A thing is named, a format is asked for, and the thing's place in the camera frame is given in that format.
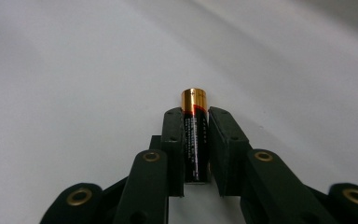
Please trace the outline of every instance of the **gray background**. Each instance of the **gray background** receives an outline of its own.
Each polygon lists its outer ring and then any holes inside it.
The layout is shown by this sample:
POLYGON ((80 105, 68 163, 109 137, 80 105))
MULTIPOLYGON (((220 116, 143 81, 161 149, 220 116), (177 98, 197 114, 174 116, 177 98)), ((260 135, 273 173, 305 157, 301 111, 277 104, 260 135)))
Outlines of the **gray background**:
MULTIPOLYGON (((358 184, 358 1, 0 1, 0 223, 128 175, 191 87, 305 184, 358 184)), ((185 195, 170 223, 244 223, 185 195)))

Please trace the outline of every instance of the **black and gold battery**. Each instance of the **black and gold battery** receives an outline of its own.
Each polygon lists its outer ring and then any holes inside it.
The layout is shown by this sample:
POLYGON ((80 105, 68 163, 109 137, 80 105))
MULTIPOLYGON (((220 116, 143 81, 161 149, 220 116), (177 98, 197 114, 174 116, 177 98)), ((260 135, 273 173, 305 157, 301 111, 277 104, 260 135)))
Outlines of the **black and gold battery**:
POLYGON ((185 183, 205 184, 207 165, 207 103, 201 89, 182 92, 182 112, 185 127, 185 183))

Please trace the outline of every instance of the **white surface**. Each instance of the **white surface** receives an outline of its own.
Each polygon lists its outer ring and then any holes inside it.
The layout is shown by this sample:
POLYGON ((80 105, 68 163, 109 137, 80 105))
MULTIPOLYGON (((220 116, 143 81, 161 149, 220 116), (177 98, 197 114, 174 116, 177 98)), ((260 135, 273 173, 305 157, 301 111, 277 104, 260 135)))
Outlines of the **white surface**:
MULTIPOLYGON (((303 4, 0 1, 0 223, 128 175, 190 87, 305 184, 358 184, 358 30, 303 4)), ((172 224, 244 223, 214 184, 185 194, 172 224)))

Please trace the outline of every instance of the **battery's gold top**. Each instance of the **battery's gold top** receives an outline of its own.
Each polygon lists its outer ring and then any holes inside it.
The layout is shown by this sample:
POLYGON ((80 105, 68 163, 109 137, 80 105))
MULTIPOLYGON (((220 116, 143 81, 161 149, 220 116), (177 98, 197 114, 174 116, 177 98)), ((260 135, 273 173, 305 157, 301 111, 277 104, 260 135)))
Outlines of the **battery's gold top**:
POLYGON ((182 110, 195 113, 195 107, 206 112, 206 93, 202 89, 188 89, 182 92, 182 110))

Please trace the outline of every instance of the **aa battery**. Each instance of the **aa battery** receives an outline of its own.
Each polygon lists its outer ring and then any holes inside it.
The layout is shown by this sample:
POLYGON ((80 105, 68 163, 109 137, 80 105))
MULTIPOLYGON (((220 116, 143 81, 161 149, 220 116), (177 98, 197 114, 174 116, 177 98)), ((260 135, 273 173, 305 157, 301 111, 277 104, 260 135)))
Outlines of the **aa battery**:
POLYGON ((205 91, 201 89, 183 91, 182 111, 185 127, 185 183, 204 184, 208 180, 209 160, 205 91))

